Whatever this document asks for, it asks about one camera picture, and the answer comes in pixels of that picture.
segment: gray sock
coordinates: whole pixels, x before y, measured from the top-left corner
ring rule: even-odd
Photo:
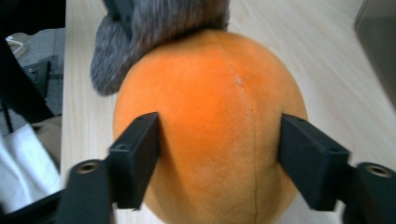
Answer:
[[[91,80],[100,95],[119,91],[131,67],[152,49],[199,29],[227,30],[230,19],[230,0],[133,1],[132,38],[109,16],[96,33]]]

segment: wooden table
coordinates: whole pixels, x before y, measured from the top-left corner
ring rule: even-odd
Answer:
[[[272,50],[303,93],[310,121],[353,152],[396,170],[396,111],[359,43],[353,22],[362,0],[232,0],[230,30]],[[64,62],[62,176],[74,164],[103,159],[112,143],[116,96],[101,98],[89,80],[94,36],[106,11],[99,0],[68,0]],[[119,223],[157,223],[142,211]],[[278,223],[340,223],[337,213],[309,211],[301,197]]]

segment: orange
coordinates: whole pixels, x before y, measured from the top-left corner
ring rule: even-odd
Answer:
[[[296,188],[277,162],[282,113],[299,88],[267,48],[204,30],[156,48],[122,83],[114,136],[159,112],[161,156],[145,203],[167,223],[271,223]]]

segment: screw hole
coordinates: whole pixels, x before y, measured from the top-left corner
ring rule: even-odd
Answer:
[[[366,166],[366,170],[373,175],[378,175],[386,178],[392,177],[392,173],[389,170],[380,166],[368,165]]]
[[[90,172],[97,170],[97,168],[98,168],[98,164],[96,162],[88,162],[88,163],[82,164],[80,167],[78,167],[77,173],[79,173],[81,175],[85,175],[85,174],[88,174]]]

